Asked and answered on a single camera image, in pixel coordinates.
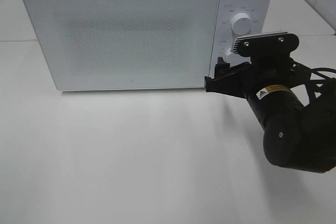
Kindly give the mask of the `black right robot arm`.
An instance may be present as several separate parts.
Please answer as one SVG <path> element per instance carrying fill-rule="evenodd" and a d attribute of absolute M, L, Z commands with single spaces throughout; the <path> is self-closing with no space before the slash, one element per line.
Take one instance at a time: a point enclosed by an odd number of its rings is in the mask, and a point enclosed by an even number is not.
<path fill-rule="evenodd" d="M 242 63 L 222 60 L 207 92 L 247 100 L 264 130 L 267 160 L 279 167 L 325 173 L 335 168 L 335 78 L 288 58 Z"/>

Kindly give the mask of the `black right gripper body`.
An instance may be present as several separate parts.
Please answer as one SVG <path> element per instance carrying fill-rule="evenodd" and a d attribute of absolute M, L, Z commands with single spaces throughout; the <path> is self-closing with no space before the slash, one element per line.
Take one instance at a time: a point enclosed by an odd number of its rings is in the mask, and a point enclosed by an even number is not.
<path fill-rule="evenodd" d="M 289 57 L 266 57 L 236 66 L 236 96 L 248 103 L 294 103 L 290 90 L 293 60 Z"/>

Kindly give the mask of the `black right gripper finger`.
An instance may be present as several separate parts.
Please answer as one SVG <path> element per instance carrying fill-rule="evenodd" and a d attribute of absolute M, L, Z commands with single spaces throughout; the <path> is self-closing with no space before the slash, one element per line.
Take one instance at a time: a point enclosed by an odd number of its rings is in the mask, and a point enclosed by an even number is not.
<path fill-rule="evenodd" d="M 215 79 L 225 77 L 234 73 L 237 73 L 244 68 L 249 66 L 249 62 L 243 62 L 241 64 L 231 66 L 229 62 L 225 62 L 223 57 L 217 58 L 217 64 L 214 69 L 214 77 Z"/>
<path fill-rule="evenodd" d="M 249 68 L 247 66 L 243 70 L 218 79 L 205 77 L 205 90 L 206 92 L 220 93 L 237 98 L 244 98 L 242 88 L 241 74 Z"/>

